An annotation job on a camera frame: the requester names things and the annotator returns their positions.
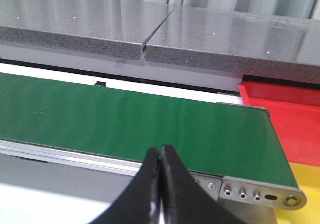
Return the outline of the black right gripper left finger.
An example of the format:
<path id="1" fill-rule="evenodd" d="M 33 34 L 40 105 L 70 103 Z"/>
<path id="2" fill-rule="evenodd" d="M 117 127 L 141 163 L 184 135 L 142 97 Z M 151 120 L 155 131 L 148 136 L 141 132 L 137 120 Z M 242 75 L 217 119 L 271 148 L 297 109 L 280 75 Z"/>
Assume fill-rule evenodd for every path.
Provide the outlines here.
<path id="1" fill-rule="evenodd" d="M 159 151 L 148 149 L 125 190 L 92 224 L 157 224 L 160 216 Z"/>

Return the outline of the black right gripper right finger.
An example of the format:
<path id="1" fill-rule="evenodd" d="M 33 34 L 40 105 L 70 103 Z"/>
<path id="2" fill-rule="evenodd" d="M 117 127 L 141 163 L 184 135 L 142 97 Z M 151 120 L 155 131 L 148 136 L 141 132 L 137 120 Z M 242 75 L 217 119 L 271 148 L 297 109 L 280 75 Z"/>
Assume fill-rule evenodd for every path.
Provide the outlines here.
<path id="1" fill-rule="evenodd" d="M 196 183 L 174 146 L 161 149 L 160 183 L 166 224 L 242 224 Z"/>

